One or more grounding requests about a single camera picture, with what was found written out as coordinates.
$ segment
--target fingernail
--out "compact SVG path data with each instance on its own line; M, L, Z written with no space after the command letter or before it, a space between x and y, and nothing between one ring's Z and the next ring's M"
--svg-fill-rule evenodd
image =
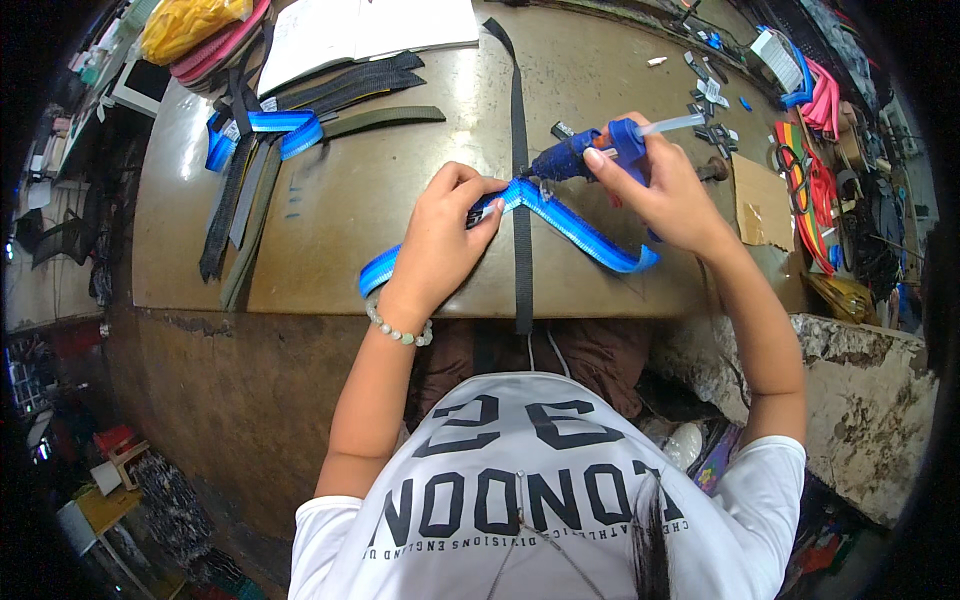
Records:
M596 148L587 148L584 150L584 162L591 171L596 171L603 166L603 155Z

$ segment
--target bead bracelet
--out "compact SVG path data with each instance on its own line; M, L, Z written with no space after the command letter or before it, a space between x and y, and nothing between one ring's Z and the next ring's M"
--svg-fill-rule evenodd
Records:
M415 344L418 347L429 346L430 342L433 342L433 329L431 329L433 322L429 319L426 320L426 324L423 326L423 332L417 337L414 337L412 333L402 333L392 328L389 324L384 323L383 317L376 312L376 300L367 300L367 316L370 317L370 322L380 329L380 333L389 335L404 346L411 344Z

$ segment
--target black hair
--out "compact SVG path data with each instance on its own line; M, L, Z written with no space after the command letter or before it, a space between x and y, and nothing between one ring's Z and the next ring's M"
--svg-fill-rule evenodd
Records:
M670 560L663 535L663 508L660 505L660 479L649 477L634 500L633 532L634 585L639 600L670 598Z

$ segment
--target white t-shirt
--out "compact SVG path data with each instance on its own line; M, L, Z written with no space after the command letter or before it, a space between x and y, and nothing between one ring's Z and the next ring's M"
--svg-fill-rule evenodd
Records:
M476 376L427 415L366 499L300 506L289 597L483 599L501 566L494 598L595 597L565 553L604 598L636 598L630 521L658 476L671 597L773 598L804 463L795 440L756 440L709 498L571 379Z

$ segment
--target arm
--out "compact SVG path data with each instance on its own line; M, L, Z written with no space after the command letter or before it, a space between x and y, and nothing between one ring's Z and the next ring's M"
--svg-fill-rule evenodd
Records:
M464 229L467 211L506 184L456 162L434 176L417 199L394 276L380 293L377 312L385 323L414 335L423 330L493 239L504 204L497 201L495 211L470 230ZM415 350L371 324L337 400L315 497L363 498L370 491L396 446Z
M639 124L637 112L627 115ZM752 390L741 445L771 435L801 444L806 433L804 366L797 335L777 295L698 181L684 150L660 134L646 136L649 187L612 160L584 152L589 169L667 243L693 252L713 272L733 323Z

